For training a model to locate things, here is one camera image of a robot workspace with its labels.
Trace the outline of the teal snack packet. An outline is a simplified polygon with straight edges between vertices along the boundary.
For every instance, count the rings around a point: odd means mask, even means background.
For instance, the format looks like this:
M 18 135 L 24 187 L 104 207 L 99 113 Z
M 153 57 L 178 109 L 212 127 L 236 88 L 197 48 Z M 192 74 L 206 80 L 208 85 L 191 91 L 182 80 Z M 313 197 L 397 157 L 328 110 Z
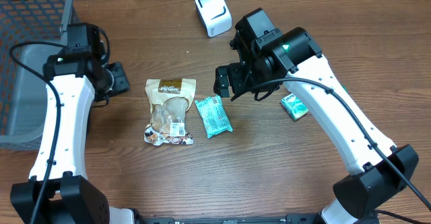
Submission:
M 208 139 L 225 131 L 233 131 L 220 96 L 207 97 L 200 101 L 195 100 L 195 105 L 203 121 Z

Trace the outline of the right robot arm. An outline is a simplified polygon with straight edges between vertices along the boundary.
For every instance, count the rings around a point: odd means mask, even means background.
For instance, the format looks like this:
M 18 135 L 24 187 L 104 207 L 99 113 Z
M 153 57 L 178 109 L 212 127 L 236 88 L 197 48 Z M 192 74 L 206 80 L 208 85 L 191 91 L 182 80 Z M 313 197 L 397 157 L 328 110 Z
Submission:
M 215 93 L 235 100 L 251 92 L 261 101 L 286 87 L 329 136 L 347 170 L 333 185 L 331 204 L 314 215 L 289 214 L 287 222 L 377 223 L 380 206 L 411 184 L 419 162 L 416 151 L 396 146 L 371 123 L 305 29 L 283 33 L 260 8 L 235 28 L 230 47 L 239 61 L 216 69 Z

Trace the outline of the PanTree beige snack pouch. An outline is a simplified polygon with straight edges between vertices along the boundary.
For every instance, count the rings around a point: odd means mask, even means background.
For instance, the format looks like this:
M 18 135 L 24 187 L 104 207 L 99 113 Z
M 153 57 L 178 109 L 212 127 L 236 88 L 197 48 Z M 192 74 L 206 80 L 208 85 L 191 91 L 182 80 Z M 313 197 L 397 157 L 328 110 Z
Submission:
M 197 82 L 194 79 L 148 79 L 145 92 L 150 103 L 150 123 L 143 139 L 155 146 L 192 145 L 185 128 L 186 113 L 193 104 Z

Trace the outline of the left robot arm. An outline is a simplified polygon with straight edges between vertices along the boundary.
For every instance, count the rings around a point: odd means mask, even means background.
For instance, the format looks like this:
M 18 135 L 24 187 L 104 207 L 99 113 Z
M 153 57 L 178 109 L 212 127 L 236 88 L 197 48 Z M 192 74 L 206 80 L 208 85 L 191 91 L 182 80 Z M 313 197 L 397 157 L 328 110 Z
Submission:
M 88 118 L 100 102 L 129 91 L 120 63 L 109 63 L 106 32 L 69 24 L 67 42 L 38 76 L 46 83 L 46 118 L 38 157 L 27 182 L 11 187 L 11 204 L 24 223 L 139 223 L 134 209 L 110 207 L 86 175 Z

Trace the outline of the teal Kleenex tissue pack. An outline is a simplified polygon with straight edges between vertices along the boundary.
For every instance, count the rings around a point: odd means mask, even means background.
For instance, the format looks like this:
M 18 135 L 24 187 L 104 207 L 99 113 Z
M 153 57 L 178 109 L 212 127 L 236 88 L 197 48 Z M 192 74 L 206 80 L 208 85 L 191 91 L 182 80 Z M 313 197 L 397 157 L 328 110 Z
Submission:
M 285 96 L 280 103 L 293 120 L 299 120 L 308 113 L 308 108 L 294 94 Z

